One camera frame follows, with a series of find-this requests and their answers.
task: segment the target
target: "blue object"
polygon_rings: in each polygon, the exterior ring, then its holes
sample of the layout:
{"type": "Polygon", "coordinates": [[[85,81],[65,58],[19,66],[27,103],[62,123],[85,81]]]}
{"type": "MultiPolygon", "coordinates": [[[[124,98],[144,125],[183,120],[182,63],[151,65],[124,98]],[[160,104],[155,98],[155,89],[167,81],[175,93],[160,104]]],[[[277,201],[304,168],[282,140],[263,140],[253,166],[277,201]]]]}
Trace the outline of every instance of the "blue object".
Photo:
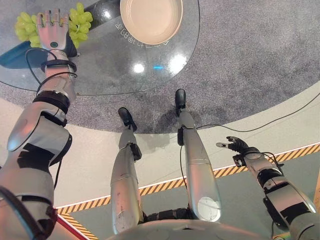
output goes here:
{"type": "Polygon", "coordinates": [[[161,65],[154,65],[154,66],[153,66],[153,69],[156,69],[156,70],[162,70],[162,69],[164,69],[164,66],[161,66],[161,65]]]}
{"type": "MultiPolygon", "coordinates": [[[[27,69],[25,53],[30,49],[30,42],[24,41],[0,56],[0,65],[7,69],[27,69]]],[[[30,53],[28,58],[32,68],[39,68],[41,63],[47,60],[47,53],[35,51],[30,53]]]]}

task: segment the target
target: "white bowl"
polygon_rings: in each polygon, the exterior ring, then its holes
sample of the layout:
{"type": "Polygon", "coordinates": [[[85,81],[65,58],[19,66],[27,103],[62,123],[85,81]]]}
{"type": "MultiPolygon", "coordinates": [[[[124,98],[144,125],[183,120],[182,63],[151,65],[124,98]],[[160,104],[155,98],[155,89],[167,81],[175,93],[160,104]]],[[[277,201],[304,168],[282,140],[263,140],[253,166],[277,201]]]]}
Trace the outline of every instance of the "white bowl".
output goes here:
{"type": "Polygon", "coordinates": [[[172,38],[183,16],[182,0],[120,0],[122,21],[138,41],[157,45],[172,38]]]}

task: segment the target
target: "round gray rug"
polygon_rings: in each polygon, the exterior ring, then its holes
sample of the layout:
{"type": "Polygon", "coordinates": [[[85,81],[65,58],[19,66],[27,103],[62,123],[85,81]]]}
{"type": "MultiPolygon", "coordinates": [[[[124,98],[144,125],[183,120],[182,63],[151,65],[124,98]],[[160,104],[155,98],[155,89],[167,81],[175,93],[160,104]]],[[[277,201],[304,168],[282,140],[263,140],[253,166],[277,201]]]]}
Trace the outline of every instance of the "round gray rug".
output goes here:
{"type": "MultiPolygon", "coordinates": [[[[117,110],[124,106],[138,133],[176,132],[175,91],[184,88],[198,126],[226,124],[275,106],[319,80],[318,0],[200,0],[199,7],[198,43],[177,76],[146,92],[79,96],[69,123],[120,132],[117,110]]],[[[25,106],[34,92],[1,84],[0,97],[25,106]]]]}

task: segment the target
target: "green grapes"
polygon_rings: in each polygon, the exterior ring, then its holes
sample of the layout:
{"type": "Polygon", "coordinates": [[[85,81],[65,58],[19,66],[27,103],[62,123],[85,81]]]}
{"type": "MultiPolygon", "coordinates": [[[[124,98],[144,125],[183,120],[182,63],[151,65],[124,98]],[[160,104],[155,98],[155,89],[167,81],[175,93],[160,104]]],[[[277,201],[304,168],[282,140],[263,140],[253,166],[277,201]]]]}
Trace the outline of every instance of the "green grapes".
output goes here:
{"type": "Polygon", "coordinates": [[[26,12],[21,12],[20,16],[16,18],[16,23],[14,25],[15,34],[20,41],[30,41],[30,46],[32,48],[40,48],[40,39],[37,33],[37,16],[30,16],[26,12]]]}
{"type": "Polygon", "coordinates": [[[91,23],[94,19],[91,12],[84,11],[84,5],[81,2],[76,4],[76,9],[70,9],[70,19],[69,21],[69,35],[75,46],[79,47],[81,42],[84,42],[88,39],[87,33],[91,28],[91,23]]]}
{"type": "MultiPolygon", "coordinates": [[[[78,48],[80,42],[88,39],[87,33],[91,28],[90,22],[94,19],[91,12],[85,12],[85,7],[81,2],[76,4],[76,9],[70,9],[69,17],[69,35],[75,48],[78,48]]],[[[60,19],[60,24],[63,24],[63,18],[60,19]]],[[[26,12],[21,12],[20,16],[16,18],[14,29],[20,41],[30,41],[32,48],[41,48],[36,15],[30,16],[26,12]]]]}

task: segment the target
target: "yellow black hazard stripe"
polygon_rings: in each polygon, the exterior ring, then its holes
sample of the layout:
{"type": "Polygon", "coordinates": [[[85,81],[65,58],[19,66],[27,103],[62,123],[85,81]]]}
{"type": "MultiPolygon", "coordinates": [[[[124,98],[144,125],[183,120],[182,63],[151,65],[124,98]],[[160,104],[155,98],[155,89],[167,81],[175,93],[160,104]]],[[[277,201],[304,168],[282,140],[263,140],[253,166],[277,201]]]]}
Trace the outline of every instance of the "yellow black hazard stripe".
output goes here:
{"type": "Polygon", "coordinates": [[[94,234],[88,231],[84,226],[82,226],[77,220],[75,220],[70,214],[60,214],[66,221],[68,221],[72,226],[74,226],[78,231],[85,235],[90,240],[99,240],[94,234]]]}
{"type": "MultiPolygon", "coordinates": [[[[311,145],[307,145],[304,147],[300,147],[297,149],[293,149],[290,151],[282,152],[276,154],[276,159],[278,162],[283,162],[291,159],[295,159],[298,157],[303,157],[309,154],[313,154],[320,151],[320,143],[314,143],[311,145]]],[[[216,178],[229,176],[233,174],[238,174],[241,172],[245,172],[248,169],[245,166],[237,167],[235,165],[221,167],[217,169],[213,169],[214,176],[216,178]]],[[[163,181],[159,183],[155,183],[148,186],[143,186],[139,188],[139,192],[141,196],[145,196],[148,194],[153,194],[157,192],[162,192],[169,189],[179,188],[181,186],[184,186],[184,180],[182,177],[178,177],[175,179],[171,179],[168,181],[163,181]]],[[[85,227],[83,227],[79,222],[77,222],[70,213],[78,212],[82,210],[92,209],[101,207],[104,205],[109,204],[111,201],[110,195],[103,196],[95,199],[91,199],[84,202],[78,202],[75,204],[70,204],[63,207],[58,207],[57,211],[58,214],[60,214],[66,221],[68,221],[70,224],[72,224],[76,229],[78,229],[80,232],[82,232],[87,238],[90,240],[96,240],[98,239],[95,235],[93,235],[91,232],[89,232],[85,227]]]]}

